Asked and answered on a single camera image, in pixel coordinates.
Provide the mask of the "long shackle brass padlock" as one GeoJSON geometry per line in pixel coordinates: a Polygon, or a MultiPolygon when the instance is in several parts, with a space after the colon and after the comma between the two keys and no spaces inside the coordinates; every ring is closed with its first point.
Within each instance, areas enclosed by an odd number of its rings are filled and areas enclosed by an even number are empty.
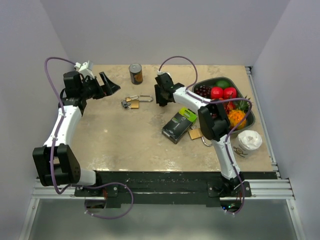
{"type": "Polygon", "coordinates": [[[131,109],[139,109],[140,103],[150,103],[154,100],[151,95],[134,95],[129,98],[129,107],[131,109]]]}

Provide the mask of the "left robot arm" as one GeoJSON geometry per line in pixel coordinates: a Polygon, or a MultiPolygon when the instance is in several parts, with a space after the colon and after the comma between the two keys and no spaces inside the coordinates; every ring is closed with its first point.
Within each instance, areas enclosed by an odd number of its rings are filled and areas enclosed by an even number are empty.
{"type": "Polygon", "coordinates": [[[52,132],[42,147],[34,148],[32,157],[43,186],[80,185],[92,196],[99,196],[104,184],[93,170],[80,167],[70,145],[76,126],[84,114],[89,99],[102,99],[120,90],[104,72],[99,76],[84,76],[77,71],[63,75],[65,97],[58,96],[58,117],[52,132]]]}

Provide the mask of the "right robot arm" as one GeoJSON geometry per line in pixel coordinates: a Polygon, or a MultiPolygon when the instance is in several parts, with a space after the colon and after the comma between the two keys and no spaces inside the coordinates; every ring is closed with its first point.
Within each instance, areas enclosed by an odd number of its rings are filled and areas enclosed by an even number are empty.
{"type": "Polygon", "coordinates": [[[171,76],[166,72],[159,73],[155,80],[157,104],[164,107],[168,103],[177,103],[197,114],[200,130],[204,137],[211,141],[218,157],[223,192],[233,197],[241,190],[241,196],[245,197],[244,178],[231,152],[230,121],[223,103],[219,100],[203,98],[189,91],[181,83],[174,84],[171,76]]]}

